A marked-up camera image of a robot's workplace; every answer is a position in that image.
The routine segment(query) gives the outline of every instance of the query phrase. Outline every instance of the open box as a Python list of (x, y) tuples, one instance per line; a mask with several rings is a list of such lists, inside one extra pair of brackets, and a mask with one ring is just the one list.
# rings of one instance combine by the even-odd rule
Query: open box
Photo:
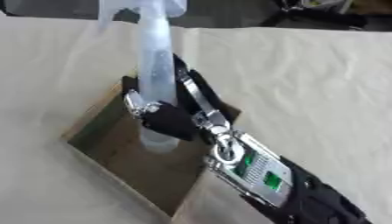
[[(139, 141), (138, 122), (125, 108), (121, 82), (114, 85), (63, 138), (173, 216), (205, 166), (210, 147), (200, 139), (181, 141), (170, 153), (147, 151)], [(238, 116), (239, 111), (229, 108)]]

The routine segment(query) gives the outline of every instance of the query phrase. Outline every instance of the table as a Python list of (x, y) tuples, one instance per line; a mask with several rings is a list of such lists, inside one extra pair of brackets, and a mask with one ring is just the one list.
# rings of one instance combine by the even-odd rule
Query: table
[[(60, 135), (136, 65), (133, 24), (0, 17), (2, 223), (168, 223)], [(173, 28), (173, 48), (246, 130), (365, 210), (392, 218), (392, 34)], [(268, 223), (206, 173), (173, 223)]]

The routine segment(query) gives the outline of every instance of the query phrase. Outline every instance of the white paper surface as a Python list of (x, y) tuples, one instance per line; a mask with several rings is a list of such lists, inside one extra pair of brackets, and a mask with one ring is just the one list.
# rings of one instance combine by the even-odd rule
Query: white paper surface
[[(134, 25), (113, 23), (100, 37), (95, 26), (0, 17), (2, 223), (168, 221), (59, 141), (136, 64)], [(237, 128), (319, 175), (374, 223), (389, 223), (391, 34), (177, 28), (173, 36), (175, 52), (242, 109)], [(218, 179), (204, 180), (177, 223), (266, 223)]]

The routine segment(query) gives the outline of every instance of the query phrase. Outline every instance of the robotic hand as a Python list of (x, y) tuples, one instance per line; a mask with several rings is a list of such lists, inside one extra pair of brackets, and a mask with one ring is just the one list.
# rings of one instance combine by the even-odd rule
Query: robotic hand
[(186, 141), (200, 135), (212, 145), (207, 167), (276, 224), (370, 224), (338, 191), (234, 129), (228, 106), (199, 73), (174, 60), (178, 107), (145, 102), (135, 89), (125, 89), (124, 102), (144, 127)]

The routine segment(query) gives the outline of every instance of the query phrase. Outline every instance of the clear plastic bottle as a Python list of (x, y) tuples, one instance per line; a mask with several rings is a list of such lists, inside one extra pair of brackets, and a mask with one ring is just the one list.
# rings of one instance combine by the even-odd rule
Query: clear plastic bottle
[[(172, 58), (172, 39), (167, 17), (186, 11), (186, 0), (100, 0), (100, 27), (115, 12), (128, 8), (140, 14), (138, 22), (138, 79), (140, 94), (147, 102), (177, 104)], [(179, 140), (141, 127), (140, 140), (146, 149), (166, 153)]]

